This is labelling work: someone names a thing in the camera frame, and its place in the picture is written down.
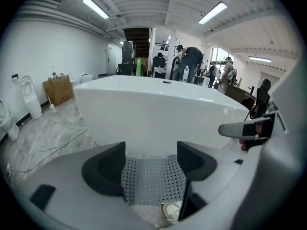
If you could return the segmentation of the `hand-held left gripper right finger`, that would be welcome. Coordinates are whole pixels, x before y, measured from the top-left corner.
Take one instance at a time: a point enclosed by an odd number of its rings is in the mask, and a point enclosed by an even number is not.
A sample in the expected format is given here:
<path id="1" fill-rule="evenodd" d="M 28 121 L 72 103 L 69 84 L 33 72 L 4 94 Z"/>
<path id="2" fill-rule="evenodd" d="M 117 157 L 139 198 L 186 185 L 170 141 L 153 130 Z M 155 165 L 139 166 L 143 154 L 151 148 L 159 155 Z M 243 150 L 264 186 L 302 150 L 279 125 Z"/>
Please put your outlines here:
<path id="1" fill-rule="evenodd" d="M 178 230 L 230 230 L 254 179 L 260 147 L 242 154 L 177 142 L 186 177 Z"/>

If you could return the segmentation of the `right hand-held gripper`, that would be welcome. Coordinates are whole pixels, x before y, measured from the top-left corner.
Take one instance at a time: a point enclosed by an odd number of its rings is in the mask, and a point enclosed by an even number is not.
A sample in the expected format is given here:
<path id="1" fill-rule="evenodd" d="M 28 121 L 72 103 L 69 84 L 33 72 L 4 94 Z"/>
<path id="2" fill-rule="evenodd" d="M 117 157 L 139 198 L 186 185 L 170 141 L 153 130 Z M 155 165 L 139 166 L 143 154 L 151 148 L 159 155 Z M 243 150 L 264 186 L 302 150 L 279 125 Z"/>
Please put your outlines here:
<path id="1" fill-rule="evenodd" d="M 273 136 L 276 115 L 222 124 L 221 136 L 263 145 L 251 187 L 233 228 L 305 228 L 307 224 L 307 58 L 272 91 L 285 123 Z"/>

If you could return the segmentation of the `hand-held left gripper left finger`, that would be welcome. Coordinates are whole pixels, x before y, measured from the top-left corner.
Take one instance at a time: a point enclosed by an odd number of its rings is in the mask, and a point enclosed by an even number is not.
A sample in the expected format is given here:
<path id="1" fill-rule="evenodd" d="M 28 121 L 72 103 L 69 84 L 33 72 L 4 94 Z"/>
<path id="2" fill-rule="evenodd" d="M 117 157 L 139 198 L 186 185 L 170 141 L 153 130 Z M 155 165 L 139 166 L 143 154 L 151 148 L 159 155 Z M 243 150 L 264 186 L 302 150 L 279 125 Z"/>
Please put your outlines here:
<path id="1" fill-rule="evenodd" d="M 52 159 L 25 179 L 14 196 L 48 230 L 150 230 L 124 200 L 125 143 Z"/>

